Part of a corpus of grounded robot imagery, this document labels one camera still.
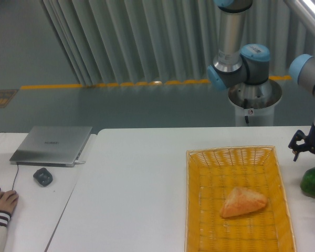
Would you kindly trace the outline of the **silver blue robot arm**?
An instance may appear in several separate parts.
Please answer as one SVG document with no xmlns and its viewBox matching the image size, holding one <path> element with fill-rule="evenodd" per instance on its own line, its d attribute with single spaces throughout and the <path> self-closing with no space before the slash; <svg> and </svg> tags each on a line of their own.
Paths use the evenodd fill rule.
<svg viewBox="0 0 315 252">
<path fill-rule="evenodd" d="M 237 126 L 265 126 L 274 120 L 280 85 L 269 78 L 269 49 L 260 44 L 241 45 L 246 12 L 252 1 L 217 1 L 221 11 L 218 53 L 207 68 L 210 82 L 228 90 Z M 315 97 L 315 57 L 303 54 L 289 67 L 292 80 Z M 315 119 L 308 134 L 297 131 L 289 143 L 294 155 L 315 154 Z"/>
</svg>

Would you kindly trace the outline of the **person's hand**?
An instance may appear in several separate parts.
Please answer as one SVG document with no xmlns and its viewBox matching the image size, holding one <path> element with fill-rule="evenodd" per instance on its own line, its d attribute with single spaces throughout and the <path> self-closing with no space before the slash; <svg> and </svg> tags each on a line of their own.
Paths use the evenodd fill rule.
<svg viewBox="0 0 315 252">
<path fill-rule="evenodd" d="M 19 195 L 15 190 L 0 192 L 0 211 L 12 215 L 17 206 L 18 198 Z"/>
</svg>

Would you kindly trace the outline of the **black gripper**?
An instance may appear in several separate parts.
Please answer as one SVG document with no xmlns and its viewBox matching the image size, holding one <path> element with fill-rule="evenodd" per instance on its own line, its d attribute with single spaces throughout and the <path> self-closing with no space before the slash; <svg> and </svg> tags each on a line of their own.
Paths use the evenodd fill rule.
<svg viewBox="0 0 315 252">
<path fill-rule="evenodd" d="M 294 162 L 298 159 L 301 152 L 309 151 L 315 154 L 315 125 L 311 126 L 308 135 L 305 135 L 301 130 L 297 130 L 288 148 L 290 148 L 294 154 Z"/>
</svg>

